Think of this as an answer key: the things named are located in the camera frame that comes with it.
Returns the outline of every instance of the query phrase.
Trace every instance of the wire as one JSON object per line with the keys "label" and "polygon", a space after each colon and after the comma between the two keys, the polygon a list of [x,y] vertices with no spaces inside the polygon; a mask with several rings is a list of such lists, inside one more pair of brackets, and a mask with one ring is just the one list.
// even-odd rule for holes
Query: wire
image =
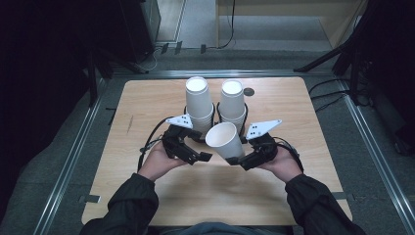
{"label": "wire", "polygon": [[349,92],[350,92],[350,90],[335,91],[335,92],[327,93],[327,94],[324,94],[324,95],[313,96],[313,97],[310,97],[310,99],[311,100],[317,100],[317,99],[320,99],[320,98],[324,98],[324,97],[328,97],[328,96],[332,96],[332,95],[336,95],[336,94],[346,94],[346,95],[348,95]]}
{"label": "wire", "polygon": [[159,124],[157,124],[157,125],[156,125],[156,127],[153,129],[152,133],[150,134],[149,138],[147,139],[146,144],[144,145],[144,148],[143,148],[143,152],[141,152],[140,158],[139,158],[139,160],[138,160],[137,172],[138,172],[138,170],[140,170],[141,166],[143,165],[144,156],[146,155],[146,152],[147,152],[147,150],[148,150],[148,149],[147,149],[147,147],[150,145],[150,141],[151,141],[151,139],[153,138],[153,135],[154,135],[154,134],[155,134],[155,132],[159,129],[159,127],[160,127],[163,123],[165,123],[165,121],[166,121],[167,119],[169,119],[169,118],[172,118],[172,117],[166,117],[166,118],[164,118],[163,120],[161,120],[161,121],[159,122]]}
{"label": "wire", "polygon": [[346,94],[343,94],[341,97],[337,98],[336,100],[334,100],[334,101],[332,101],[332,102],[330,102],[328,104],[325,104],[325,105],[321,106],[320,108],[318,108],[318,109],[315,110],[315,113],[320,112],[320,111],[326,109],[327,107],[329,107],[329,106],[331,106],[331,105],[339,102],[342,98],[344,98],[344,96],[347,96],[347,95]]}
{"label": "wire", "polygon": [[141,152],[141,153],[143,153],[143,151],[147,151],[147,150],[149,150],[150,148],[152,148],[152,147],[153,147],[153,145],[154,145],[156,142],[161,141],[161,140],[164,140],[164,138],[162,138],[162,135],[160,135],[160,136],[159,136],[158,138],[156,138],[155,140],[150,141],[149,145],[144,146],[143,148],[141,148],[141,149],[140,149],[140,152]]}
{"label": "wire", "polygon": [[[154,50],[152,53],[149,53],[147,56],[146,56],[146,58],[144,58],[140,63],[138,63],[138,64],[135,64],[134,66],[135,67],[137,67],[137,68],[139,68],[139,69],[141,69],[141,70],[143,70],[143,71],[152,71],[153,69],[155,69],[156,68],[156,66],[158,65],[158,61],[157,61],[157,58],[156,58],[156,56],[155,56],[155,53],[157,52],[157,51],[159,51],[161,49],[161,47],[159,47],[159,48],[157,48],[156,50]],[[144,63],[148,58],[149,58],[149,56],[150,56],[150,54],[153,56],[153,59],[154,59],[154,61],[155,61],[155,64],[150,68],[150,69],[146,69],[146,68],[144,68],[144,67],[142,67],[142,66],[140,66],[142,63]]]}
{"label": "wire", "polygon": [[294,150],[294,147],[287,140],[285,140],[283,138],[280,138],[280,137],[272,137],[272,138],[282,140],[283,143],[287,144],[290,147],[290,149]]}
{"label": "wire", "polygon": [[336,79],[330,79],[330,80],[326,80],[326,81],[323,81],[323,82],[320,82],[320,83],[317,83],[317,84],[315,84],[313,87],[311,87],[309,90],[308,90],[308,95],[310,95],[311,94],[311,92],[317,87],[317,86],[320,86],[320,85],[322,85],[322,84],[326,84],[326,83],[329,83],[329,82],[332,82],[332,81],[349,81],[349,79],[341,79],[341,78],[336,78]]}
{"label": "wire", "polygon": [[229,38],[229,41],[222,46],[219,47],[207,47],[207,49],[223,49],[225,47],[227,47],[229,45],[229,43],[232,41],[233,36],[234,36],[234,19],[235,19],[235,0],[233,0],[233,6],[232,6],[232,23],[231,23],[231,37]]}

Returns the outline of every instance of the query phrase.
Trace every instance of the black jacket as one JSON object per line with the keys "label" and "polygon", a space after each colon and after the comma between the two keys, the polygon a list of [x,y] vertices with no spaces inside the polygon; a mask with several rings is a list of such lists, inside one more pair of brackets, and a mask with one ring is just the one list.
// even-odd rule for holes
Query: black jacket
{"label": "black jacket", "polygon": [[[289,181],[285,189],[294,218],[305,234],[365,234],[319,181],[302,174]],[[143,234],[158,205],[155,183],[133,173],[110,199],[109,212],[86,223],[80,234]]]}

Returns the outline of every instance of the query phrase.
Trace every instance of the stacked paper cups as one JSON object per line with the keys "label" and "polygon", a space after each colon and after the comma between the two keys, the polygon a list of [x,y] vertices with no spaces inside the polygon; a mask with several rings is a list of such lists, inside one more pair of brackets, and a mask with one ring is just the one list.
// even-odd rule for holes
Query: stacked paper cups
{"label": "stacked paper cups", "polygon": [[227,79],[222,83],[222,94],[218,107],[221,122],[232,122],[237,133],[243,128],[247,109],[244,101],[244,88],[241,81]]}
{"label": "stacked paper cups", "polygon": [[193,129],[202,133],[201,139],[212,127],[214,105],[208,90],[208,82],[201,76],[186,81],[186,114],[190,116]]}

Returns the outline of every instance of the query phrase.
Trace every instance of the wooden table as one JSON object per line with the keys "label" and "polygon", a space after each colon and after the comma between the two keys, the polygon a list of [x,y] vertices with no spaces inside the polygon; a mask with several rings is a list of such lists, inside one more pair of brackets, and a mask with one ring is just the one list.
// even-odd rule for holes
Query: wooden table
{"label": "wooden table", "polygon": [[[325,183],[332,192],[343,192],[318,119],[300,77],[241,78],[254,90],[246,97],[251,122],[281,119],[271,136],[286,139],[300,153],[307,175]],[[220,98],[224,79],[208,79],[213,102]],[[136,170],[140,148],[163,118],[180,116],[185,106],[186,79],[128,81],[121,95],[115,119],[101,158],[91,195],[101,196],[97,204],[87,203],[82,216],[86,223],[102,217],[116,189]],[[155,136],[168,128],[163,124]],[[231,166],[205,144],[186,143],[197,152],[213,154],[210,162],[184,165],[156,182],[160,206],[151,225],[194,225],[222,221],[233,225],[292,225],[284,190],[285,184],[262,169],[244,171]],[[246,153],[252,151],[245,145]],[[338,200],[346,214],[346,199]]]}
{"label": "wooden table", "polygon": [[[232,16],[231,0],[216,0],[216,46],[219,45],[219,17]],[[366,6],[366,0],[238,0],[235,16],[318,17],[333,48]]]}

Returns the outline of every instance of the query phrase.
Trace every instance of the paper cup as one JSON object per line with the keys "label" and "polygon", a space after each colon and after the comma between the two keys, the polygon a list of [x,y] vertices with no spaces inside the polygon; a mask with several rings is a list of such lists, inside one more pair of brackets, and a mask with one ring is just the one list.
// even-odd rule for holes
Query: paper cup
{"label": "paper cup", "polygon": [[211,116],[213,115],[214,105],[213,104],[210,104],[210,105],[211,105],[210,114],[207,115],[206,117],[200,117],[200,118],[192,117],[187,112],[187,108],[186,108],[186,114],[189,115],[190,120],[192,121],[193,130],[197,130],[202,133],[201,139],[205,139],[208,131],[212,127]]}
{"label": "paper cup", "polygon": [[208,82],[201,76],[193,76],[186,81],[186,109],[194,118],[203,118],[210,114]]}
{"label": "paper cup", "polygon": [[245,110],[244,87],[241,81],[227,79],[222,83],[219,111],[227,118],[240,117]]}
{"label": "paper cup", "polygon": [[236,126],[236,131],[239,134],[241,132],[242,127],[244,126],[245,121],[245,115],[247,114],[247,109],[244,109],[244,113],[235,119],[230,119],[227,117],[224,117],[222,114],[220,114],[221,122],[231,122]]}
{"label": "paper cup", "polygon": [[212,127],[207,133],[206,142],[224,160],[245,155],[236,127],[231,122],[222,122]]}

